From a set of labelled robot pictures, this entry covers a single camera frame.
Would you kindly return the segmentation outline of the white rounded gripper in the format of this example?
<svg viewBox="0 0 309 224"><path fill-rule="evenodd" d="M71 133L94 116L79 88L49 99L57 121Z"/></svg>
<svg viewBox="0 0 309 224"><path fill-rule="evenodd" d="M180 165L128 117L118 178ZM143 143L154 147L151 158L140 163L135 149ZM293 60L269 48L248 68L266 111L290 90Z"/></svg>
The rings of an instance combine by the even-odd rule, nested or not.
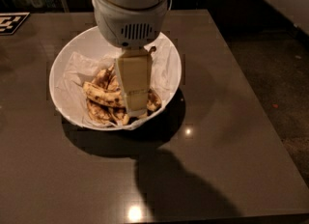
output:
<svg viewBox="0 0 309 224"><path fill-rule="evenodd" d="M159 36L167 13L167 0L154 7L134 11L117 7L106 0L92 0L100 33L113 46L143 47ZM145 48L124 49L115 61L115 71L129 117L147 111L152 73L152 56Z"/></svg>

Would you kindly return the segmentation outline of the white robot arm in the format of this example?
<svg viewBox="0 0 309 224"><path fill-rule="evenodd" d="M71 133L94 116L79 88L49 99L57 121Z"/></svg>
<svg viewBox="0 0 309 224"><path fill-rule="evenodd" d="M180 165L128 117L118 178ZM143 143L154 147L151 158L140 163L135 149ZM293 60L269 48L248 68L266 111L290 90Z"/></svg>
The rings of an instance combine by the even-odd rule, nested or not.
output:
<svg viewBox="0 0 309 224"><path fill-rule="evenodd" d="M137 117L147 111L152 57L146 46L159 36L168 0L92 0L99 31L122 49L115 71L126 112Z"/></svg>

